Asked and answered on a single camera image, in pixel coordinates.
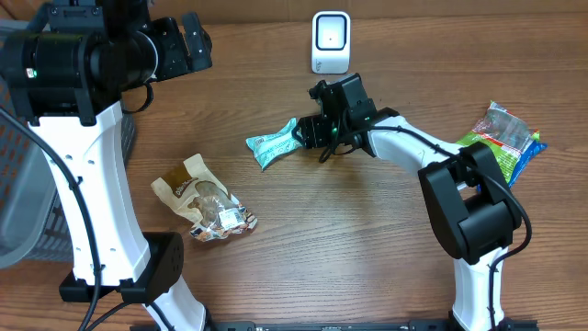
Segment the light teal snack packet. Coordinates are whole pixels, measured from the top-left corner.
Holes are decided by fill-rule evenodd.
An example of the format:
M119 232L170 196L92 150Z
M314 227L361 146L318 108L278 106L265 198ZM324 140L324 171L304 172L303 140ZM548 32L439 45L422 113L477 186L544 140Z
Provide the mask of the light teal snack packet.
M292 118L284 128L276 133L250 137L245 140L262 171L265 171L279 157L302 147L302 143L295 138L297 124L297 119Z

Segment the beige brown Pantree snack bag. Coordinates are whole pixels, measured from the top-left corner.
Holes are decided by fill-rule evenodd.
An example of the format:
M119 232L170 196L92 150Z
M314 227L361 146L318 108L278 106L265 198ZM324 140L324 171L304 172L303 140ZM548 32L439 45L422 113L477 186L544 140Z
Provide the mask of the beige brown Pantree snack bag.
M155 195L175 214L192 222L190 234L201 242L252 231L257 218L195 154L151 184Z

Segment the green snack packet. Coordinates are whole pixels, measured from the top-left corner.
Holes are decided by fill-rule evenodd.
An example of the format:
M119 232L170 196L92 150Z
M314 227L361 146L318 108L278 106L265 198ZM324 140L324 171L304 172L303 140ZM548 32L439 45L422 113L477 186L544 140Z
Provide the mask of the green snack packet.
M539 130L532 130L525 121L492 101L484 117L457 144L470 146L481 142L488 145L508 184L517 161L532 140L540 141Z

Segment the blue snack packet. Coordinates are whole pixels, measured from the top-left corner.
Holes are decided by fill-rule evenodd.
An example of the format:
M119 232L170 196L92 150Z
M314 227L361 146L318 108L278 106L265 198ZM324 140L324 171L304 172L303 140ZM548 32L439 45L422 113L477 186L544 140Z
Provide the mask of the blue snack packet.
M527 148L522 153L522 156L517 161L513 173L508 181L508 185L511 188L517 179L522 175L528 164L541 152L546 150L548 145L546 143L542 143L540 141L532 140L531 143L527 146Z

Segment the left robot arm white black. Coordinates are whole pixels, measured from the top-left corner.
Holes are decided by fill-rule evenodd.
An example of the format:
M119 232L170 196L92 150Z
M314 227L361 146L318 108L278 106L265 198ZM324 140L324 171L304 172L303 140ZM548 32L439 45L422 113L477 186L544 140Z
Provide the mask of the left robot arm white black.
M151 19L144 1L50 1L8 33L1 75L9 116L44 153L73 245L65 302L84 302L81 328L117 291L142 305L159 330L210 330L208 309L183 278L176 232L144 232L125 171L125 91L208 69L212 42L197 14Z

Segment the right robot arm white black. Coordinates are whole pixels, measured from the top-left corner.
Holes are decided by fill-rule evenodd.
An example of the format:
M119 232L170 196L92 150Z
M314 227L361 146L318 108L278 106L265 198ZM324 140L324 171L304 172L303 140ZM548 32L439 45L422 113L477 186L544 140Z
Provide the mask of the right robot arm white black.
M436 240L454 260L456 296L447 330L536 330L501 306L503 262L529 244L532 227L491 148L460 146L420 131L392 108L377 109L359 74L319 81L309 95L320 107L299 119L294 138L322 149L324 163L344 144L416 175Z

